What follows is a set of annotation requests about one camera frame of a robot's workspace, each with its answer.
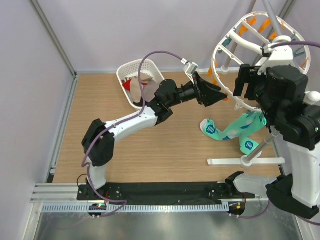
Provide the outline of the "white round clip hanger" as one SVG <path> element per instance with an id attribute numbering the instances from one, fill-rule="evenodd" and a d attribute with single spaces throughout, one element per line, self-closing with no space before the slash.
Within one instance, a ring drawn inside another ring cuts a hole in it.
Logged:
<path id="1" fill-rule="evenodd" d="M 274 45 L 280 42 L 294 42 L 304 41 L 302 35 L 291 27 L 284 19 L 277 17 L 276 21 L 279 23 L 281 33 L 279 36 L 273 33 L 273 38 L 263 36 L 263 31 L 272 24 L 267 12 L 255 11 L 243 16 L 231 30 L 223 37 L 217 44 L 212 54 L 211 67 L 208 71 L 208 76 L 214 77 L 214 84 L 217 84 L 227 93 L 229 99 L 235 100 L 236 111 L 240 109 L 247 109 L 253 112 L 260 112 L 261 109 L 247 104 L 241 97 L 233 96 L 233 90 L 227 87 L 220 77 L 220 75 L 227 75 L 231 72 L 230 67 L 219 67 L 217 58 L 220 54 L 225 54 L 228 58 L 237 63 L 239 66 L 244 62 L 236 55 L 236 51 L 229 49 L 231 43 L 236 43 L 243 49 L 251 51 L 258 55 L 258 62 L 253 66 L 260 67 L 271 54 L 266 55 L 262 53 L 262 48 L 269 45 Z M 301 73 L 307 74 L 311 66 L 311 52 L 308 46 L 302 45 L 297 50 L 293 51 L 294 66 L 300 70 Z"/>

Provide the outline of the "teal patterned sock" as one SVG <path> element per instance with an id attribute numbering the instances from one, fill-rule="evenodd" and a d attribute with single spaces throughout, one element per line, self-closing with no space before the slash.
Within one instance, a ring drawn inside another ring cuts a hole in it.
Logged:
<path id="1" fill-rule="evenodd" d="M 200 123 L 200 130 L 204 135 L 216 141 L 228 141 L 235 138 L 248 138 L 266 125 L 267 120 L 264 115 L 253 111 L 243 113 L 223 130 L 219 129 L 212 119 L 206 118 Z"/>
<path id="2" fill-rule="evenodd" d="M 254 151 L 258 145 L 258 142 L 249 138 L 245 133 L 242 133 L 239 136 L 240 150 L 244 155 L 248 156 L 249 154 L 251 154 L 252 151 Z"/>

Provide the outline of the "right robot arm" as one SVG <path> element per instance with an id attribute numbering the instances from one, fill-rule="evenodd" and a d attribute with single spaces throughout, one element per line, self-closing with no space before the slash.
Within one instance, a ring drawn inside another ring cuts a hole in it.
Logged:
<path id="1" fill-rule="evenodd" d="M 307 220 L 320 212 L 320 108 L 305 102 L 308 76 L 290 65 L 241 65 L 235 96 L 256 101 L 267 125 L 287 143 L 292 172 L 265 178 L 238 171 L 225 185 L 230 198 L 242 193 L 265 196 L 278 209 Z"/>

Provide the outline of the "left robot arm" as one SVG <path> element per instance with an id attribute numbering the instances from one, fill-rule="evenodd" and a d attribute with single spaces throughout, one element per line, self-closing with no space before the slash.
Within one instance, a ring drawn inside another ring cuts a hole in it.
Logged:
<path id="1" fill-rule="evenodd" d="M 219 86 L 207 82 L 195 72 L 185 85 L 177 86 L 172 79 L 163 80 L 155 91 L 154 98 L 140 111 L 113 121 L 94 120 L 81 142 L 85 154 L 81 165 L 87 168 L 88 194 L 94 200 L 105 198 L 106 167 L 114 156 L 117 142 L 140 130 L 165 122 L 173 115 L 173 106 L 197 100 L 198 104 L 209 107 L 226 98 L 227 95 Z"/>

